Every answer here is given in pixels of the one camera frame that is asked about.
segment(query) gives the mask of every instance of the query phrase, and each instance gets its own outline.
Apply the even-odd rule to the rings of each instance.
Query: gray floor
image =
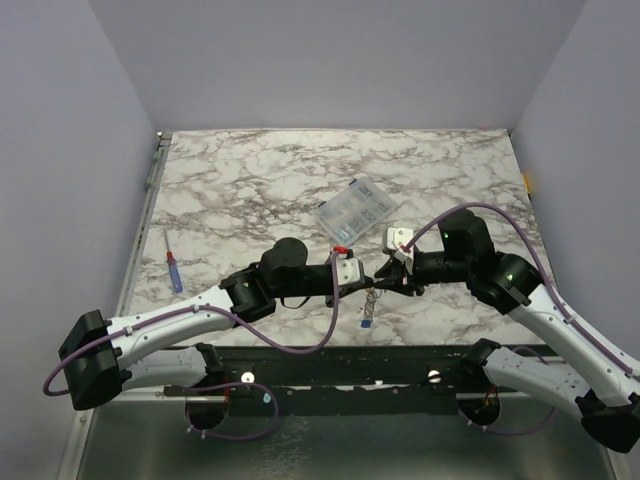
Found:
[[[548,407],[503,400],[500,425],[534,425]],[[574,420],[560,416],[526,437],[497,437],[459,417],[428,415],[289,417],[252,443],[187,435],[181,402],[117,402],[93,417],[81,479],[607,479],[605,451]],[[248,433],[262,419],[231,419]]]

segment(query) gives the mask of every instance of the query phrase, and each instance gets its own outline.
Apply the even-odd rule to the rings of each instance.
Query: metal frame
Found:
[[[142,215],[138,223],[135,240],[131,255],[129,257],[126,275],[123,286],[118,297],[116,315],[123,316],[128,313],[128,309],[133,296],[133,286],[142,261],[142,249],[146,243],[149,232],[149,224],[153,214],[153,209],[159,193],[160,179],[164,172],[167,154],[171,144],[172,135],[170,133],[159,133],[160,137],[158,149],[154,153],[153,162],[147,180],[147,195],[145,197]],[[161,388],[138,389],[131,392],[123,392],[116,401],[120,402],[140,402],[140,401],[185,401],[185,397],[168,397]],[[224,400],[220,396],[193,396],[187,397],[189,402],[216,403]],[[84,447],[89,435],[93,410],[77,412],[74,416],[71,432],[69,434],[65,451],[63,454],[57,480],[75,480],[79,474]],[[625,455],[612,452],[603,448],[603,454],[609,459],[612,471],[617,480],[631,480],[631,469]]]

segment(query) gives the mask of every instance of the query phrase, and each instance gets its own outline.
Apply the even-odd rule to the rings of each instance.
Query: clear plastic container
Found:
[[[396,202],[369,177],[360,177],[321,203],[314,217],[337,245],[348,247],[397,208]]]

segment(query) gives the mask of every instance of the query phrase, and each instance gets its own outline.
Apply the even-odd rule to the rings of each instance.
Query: marble table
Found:
[[[152,310],[215,286],[258,261],[281,237],[303,240],[309,263],[323,262],[330,241],[315,224],[313,210],[359,175],[367,175],[400,205],[353,246],[368,275],[385,261],[380,252],[384,228],[417,230],[442,211],[469,201],[493,203],[509,212],[548,265],[504,130],[179,132],[167,157],[131,312]],[[506,222],[489,211],[476,213],[487,221],[497,249],[528,258]],[[170,289],[163,229],[169,231],[179,262],[184,284],[180,295]],[[437,232],[425,235],[418,246],[423,251],[441,249]],[[471,344],[482,337],[507,344],[539,342],[519,324],[478,303],[464,285],[432,286],[415,299],[384,293],[372,328],[360,326],[364,297],[358,292],[340,302],[329,345]],[[312,345],[324,336],[330,317],[323,299],[314,298],[299,310],[278,307],[255,325],[280,343]],[[196,340],[262,344],[242,328]]]

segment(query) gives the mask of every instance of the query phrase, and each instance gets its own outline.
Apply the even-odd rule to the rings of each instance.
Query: robotic arm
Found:
[[[374,286],[414,296],[422,295],[431,284],[464,282],[479,301],[536,333],[574,370],[550,367],[480,340],[460,359],[462,381],[495,384],[540,398],[580,419],[603,445],[628,452],[640,438],[640,363],[562,299],[554,299],[529,262],[496,252],[486,224],[471,211],[459,210],[438,227],[444,245],[441,252],[407,248],[413,231],[389,228],[383,239],[389,260],[376,272],[375,281],[364,275],[362,263],[351,250],[340,249],[334,253],[339,259],[333,262],[306,265],[304,244],[285,238],[265,252],[260,262],[192,299],[109,320],[99,311],[89,312],[59,350],[73,406],[94,408],[123,390],[143,386],[225,383],[211,345],[170,348],[206,332],[235,327],[236,321],[225,312],[250,323],[273,313],[277,298],[324,295],[331,305],[336,291],[341,298]],[[561,302],[568,316],[554,300]],[[45,393],[67,393],[47,390],[46,386]]]

